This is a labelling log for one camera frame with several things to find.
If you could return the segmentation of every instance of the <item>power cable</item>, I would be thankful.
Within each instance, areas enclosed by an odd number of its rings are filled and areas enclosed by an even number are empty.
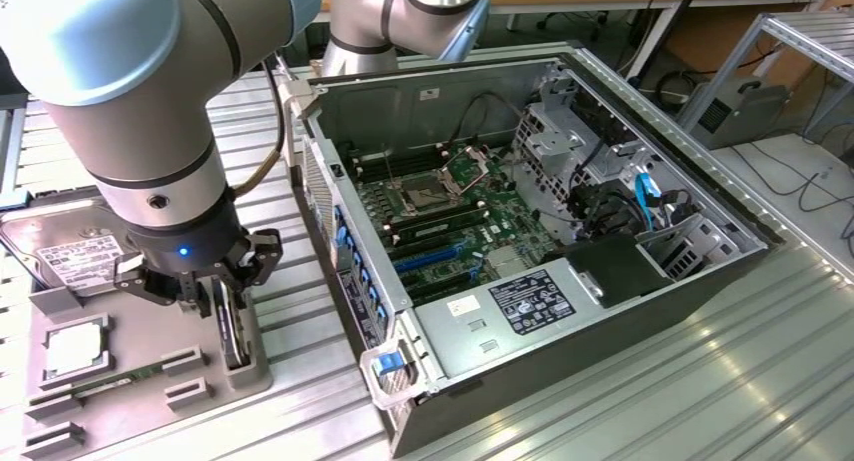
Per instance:
[[[760,57],[756,59],[752,59],[750,61],[742,63],[738,65],[738,67],[736,69],[741,69],[741,68],[746,68],[749,66],[753,66],[754,64],[765,61],[765,59],[772,56],[774,53],[777,53],[777,51],[780,51],[782,47],[782,44],[778,44],[777,46],[774,46],[772,48],[772,51],[769,51],[768,53],[762,52],[762,49],[760,48],[760,42],[757,41],[757,51],[760,52]],[[662,75],[662,77],[660,78],[658,82],[656,83],[656,88],[653,90],[653,100],[656,101],[656,103],[664,107],[665,109],[669,109],[670,111],[677,111],[680,110],[680,108],[682,108],[684,103],[673,103],[668,100],[665,100],[665,93],[669,93],[668,91],[665,91],[666,87],[668,87],[668,83],[670,83],[674,80],[682,80],[685,81],[685,83],[689,86],[690,91],[694,91],[694,88],[697,88],[700,82],[697,81],[697,79],[693,78],[694,75],[709,75],[709,74],[717,74],[718,69],[712,70],[712,71],[694,71],[694,70],[678,70],[678,71],[670,71],[668,73],[665,73]]]
[[[810,69],[810,73],[808,73],[808,76],[813,73],[813,71],[816,71],[816,67],[818,66],[818,64],[813,65],[813,69]],[[818,107],[822,104],[822,101],[825,100],[825,93],[828,92],[828,85],[830,84],[830,70],[828,68],[825,68],[825,82],[822,83],[822,90],[818,93],[818,99],[816,100],[816,105],[813,106],[813,112],[810,113],[810,117],[806,120],[806,123],[804,124],[804,129],[801,131],[801,141],[804,141],[806,144],[816,144],[813,141],[810,141],[809,139],[806,139],[806,132],[808,129],[810,128],[810,124],[813,124],[813,119],[816,118],[816,114],[818,113]]]
[[[636,59],[638,59],[638,55],[641,54],[641,50],[644,49],[644,45],[646,44],[648,39],[650,38],[650,34],[653,33],[653,27],[656,26],[656,23],[653,21],[653,15],[650,13],[652,9],[653,9],[653,2],[656,0],[649,0],[649,2],[646,3],[646,8],[644,8],[644,13],[648,13],[649,19],[646,20],[648,22],[648,27],[646,27],[646,33],[644,34],[644,40],[641,41],[641,44],[638,45],[638,49],[636,50],[634,55],[632,56],[632,58],[629,59],[629,61],[626,62],[626,64],[617,69],[617,72],[622,72],[629,66],[632,66],[632,63],[636,62]],[[624,49],[620,52],[620,58],[617,58],[617,65],[620,66],[620,63],[624,60],[624,55],[626,54],[626,50],[629,49],[629,46],[632,44],[632,36],[626,37],[626,44],[624,45]]]
[[[287,109],[282,102],[282,95],[279,94],[279,87],[277,86],[277,78],[273,74],[273,68],[267,63],[267,60],[262,61],[262,67],[265,68],[265,75],[267,77],[267,85],[270,87],[270,91],[273,92],[273,99],[277,109],[277,144],[265,159],[265,162],[258,167],[258,170],[250,176],[243,184],[237,186],[233,190],[235,198],[246,195],[250,191],[255,189],[255,187],[262,183],[270,171],[273,170],[277,162],[282,158],[282,150],[285,149],[286,142],[290,144],[294,142],[294,120],[291,119],[291,110]]]
[[[748,143],[750,144],[750,146],[754,147],[754,149],[762,153],[762,155],[765,155],[769,159],[772,159],[773,161],[776,161],[778,164],[781,164],[782,166],[785,166],[792,172],[794,172],[804,180],[804,184],[801,184],[797,188],[792,189],[792,190],[782,190],[782,189],[777,189],[772,183],[769,182],[769,180],[765,178],[765,176],[760,173],[760,170],[756,168],[756,166],[748,161],[748,158],[744,156],[744,154],[741,153],[741,151],[736,148],[736,146],[732,146],[730,149],[733,149],[733,151],[736,152],[736,154],[738,155],[738,157],[742,159],[745,165],[748,166],[748,168],[754,172],[754,174],[758,176],[760,180],[762,181],[762,183],[765,184],[765,186],[769,188],[769,190],[777,194],[778,196],[790,196],[794,193],[798,193],[798,209],[805,212],[805,213],[814,213],[817,211],[821,211],[822,209],[826,209],[840,203],[845,203],[849,206],[852,206],[852,208],[854,208],[854,195],[849,195],[849,196],[837,196],[834,193],[832,193],[828,188],[825,188],[822,185],[820,185],[816,182],[816,178],[820,176],[820,173],[816,173],[813,176],[808,177],[792,164],[789,164],[788,162],[785,162],[782,159],[777,158],[776,156],[773,156],[768,151],[765,151],[757,144],[756,142],[750,142]],[[810,186],[814,186],[816,188],[818,188],[828,196],[830,196],[830,198],[833,199],[833,201],[829,201],[818,206],[813,206],[813,207],[808,207],[805,205],[806,202],[806,197],[808,197],[808,189]],[[852,256],[852,258],[854,258],[854,244],[853,244],[853,239],[854,239],[854,230],[852,230],[852,226],[854,225],[854,214],[852,214],[852,218],[849,219],[849,222],[845,225],[845,228],[842,230],[842,233],[840,234],[840,239],[842,241],[845,241],[846,243],[846,247],[849,250],[849,254]]]

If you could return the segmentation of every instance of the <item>metal workbench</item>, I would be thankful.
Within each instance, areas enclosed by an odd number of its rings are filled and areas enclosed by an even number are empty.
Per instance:
[[[263,76],[247,75],[210,109],[235,183],[275,141]],[[18,185],[89,185],[38,102],[24,129]],[[91,459],[173,459],[179,446],[191,459],[386,459],[286,176],[278,167],[239,205],[250,227],[275,226],[286,239],[283,265],[254,291],[274,387]],[[0,457],[15,458],[30,283],[10,258],[0,267]],[[792,242],[685,323],[406,459],[854,459],[853,331],[845,279]]]

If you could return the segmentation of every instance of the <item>blue latch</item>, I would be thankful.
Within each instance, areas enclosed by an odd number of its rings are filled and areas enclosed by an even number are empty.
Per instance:
[[[646,217],[646,227],[650,231],[656,228],[653,224],[653,212],[648,206],[648,197],[661,198],[662,192],[660,191],[653,178],[649,173],[641,173],[636,176],[636,197],[638,198],[638,204],[641,205],[641,211]]]
[[[394,373],[406,366],[403,355],[395,351],[394,353],[383,354],[374,360],[374,371],[377,375]]]
[[[338,245],[342,246],[345,244],[345,239],[347,238],[347,226],[342,226],[338,228],[338,234],[335,235],[335,241]]]

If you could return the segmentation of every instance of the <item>hard drive label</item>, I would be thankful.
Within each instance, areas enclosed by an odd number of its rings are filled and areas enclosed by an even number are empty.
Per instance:
[[[576,314],[545,269],[494,288],[490,294],[517,334],[526,335]]]
[[[102,236],[42,248],[36,254],[63,284],[77,292],[113,283],[114,259],[122,255],[122,248],[115,237]]]

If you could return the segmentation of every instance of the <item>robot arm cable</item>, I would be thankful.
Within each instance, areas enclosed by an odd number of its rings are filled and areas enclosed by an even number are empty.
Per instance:
[[[282,101],[282,95],[279,94],[279,88],[277,87],[277,78],[274,77],[273,68],[267,63],[267,60],[262,61],[262,66],[265,68],[267,84],[270,85],[270,90],[273,91],[273,99],[277,105],[277,120],[279,124],[277,133],[277,145],[267,155],[265,162],[258,167],[258,170],[250,176],[250,179],[247,179],[243,184],[234,188],[235,198],[246,195],[262,183],[262,181],[267,177],[267,174],[270,174],[273,167],[277,165],[277,161],[279,161],[279,159],[282,158],[282,150],[285,149],[286,143],[294,143],[294,120],[291,118],[290,109],[293,98],[289,98],[286,102]]]

